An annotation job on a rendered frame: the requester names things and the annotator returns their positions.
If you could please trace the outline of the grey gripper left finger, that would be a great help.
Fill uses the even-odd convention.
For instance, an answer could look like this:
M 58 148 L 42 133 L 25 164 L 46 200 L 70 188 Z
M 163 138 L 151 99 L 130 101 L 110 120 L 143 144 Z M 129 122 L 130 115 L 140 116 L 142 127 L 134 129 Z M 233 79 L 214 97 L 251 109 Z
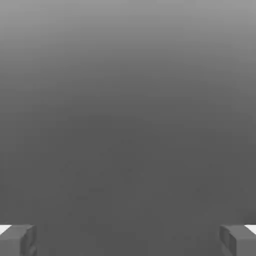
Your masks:
M 0 224 L 0 256 L 38 256 L 37 227 Z

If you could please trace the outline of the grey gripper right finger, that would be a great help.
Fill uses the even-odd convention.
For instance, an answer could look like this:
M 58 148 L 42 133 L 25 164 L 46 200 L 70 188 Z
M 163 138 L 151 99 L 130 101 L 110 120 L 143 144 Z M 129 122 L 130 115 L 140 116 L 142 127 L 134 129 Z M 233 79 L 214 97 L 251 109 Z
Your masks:
M 223 256 L 256 256 L 256 224 L 221 225 L 218 235 Z

